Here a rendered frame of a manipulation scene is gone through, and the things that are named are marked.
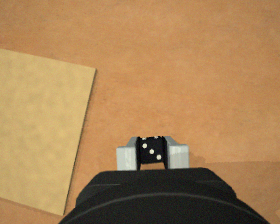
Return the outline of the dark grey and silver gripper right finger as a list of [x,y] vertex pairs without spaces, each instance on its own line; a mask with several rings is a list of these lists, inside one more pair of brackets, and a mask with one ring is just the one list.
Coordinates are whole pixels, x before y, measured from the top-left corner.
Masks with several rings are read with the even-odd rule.
[[164,167],[169,169],[190,168],[189,146],[178,144],[171,136],[162,136]]

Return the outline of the tan square mat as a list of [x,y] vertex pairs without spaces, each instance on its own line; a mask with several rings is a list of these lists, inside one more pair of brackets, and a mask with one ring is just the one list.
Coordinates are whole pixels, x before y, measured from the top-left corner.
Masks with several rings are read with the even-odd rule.
[[0,49],[0,197],[65,214],[96,72]]

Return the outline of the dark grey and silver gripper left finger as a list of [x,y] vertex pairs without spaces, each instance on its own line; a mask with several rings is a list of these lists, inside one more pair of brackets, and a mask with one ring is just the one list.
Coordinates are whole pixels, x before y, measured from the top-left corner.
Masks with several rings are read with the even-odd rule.
[[131,137],[126,146],[116,149],[117,170],[140,170],[140,136]]

